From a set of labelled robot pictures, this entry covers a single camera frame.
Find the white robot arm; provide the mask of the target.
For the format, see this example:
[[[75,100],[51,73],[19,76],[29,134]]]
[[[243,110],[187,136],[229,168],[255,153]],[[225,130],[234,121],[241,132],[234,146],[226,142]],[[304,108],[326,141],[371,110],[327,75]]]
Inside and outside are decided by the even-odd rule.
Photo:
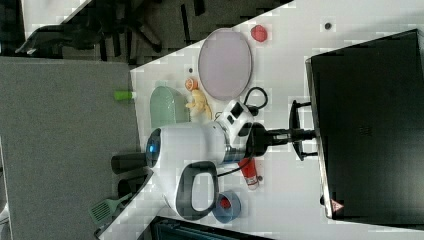
[[[180,217],[199,220],[212,211],[219,193],[218,167],[262,156],[270,146],[316,137],[314,131],[300,127],[267,130],[254,121],[252,111],[251,106],[232,100],[215,121],[177,123],[152,131],[146,144],[146,161],[165,202]],[[194,207],[193,186],[199,174],[212,180],[212,204],[204,210]]]

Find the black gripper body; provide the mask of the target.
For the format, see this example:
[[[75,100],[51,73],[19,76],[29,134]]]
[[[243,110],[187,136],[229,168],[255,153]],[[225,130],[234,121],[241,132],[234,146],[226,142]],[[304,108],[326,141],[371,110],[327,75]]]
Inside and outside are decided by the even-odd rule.
[[[266,130],[260,123],[254,123],[246,142],[246,157],[263,156],[269,146],[285,145],[289,142],[288,129]]]

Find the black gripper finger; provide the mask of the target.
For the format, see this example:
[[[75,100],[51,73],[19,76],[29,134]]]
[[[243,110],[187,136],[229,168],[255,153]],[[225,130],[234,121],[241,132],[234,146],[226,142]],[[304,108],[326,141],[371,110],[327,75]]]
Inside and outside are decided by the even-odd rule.
[[[312,140],[316,137],[314,130],[305,130],[305,129],[291,129],[289,131],[291,141],[304,141]]]

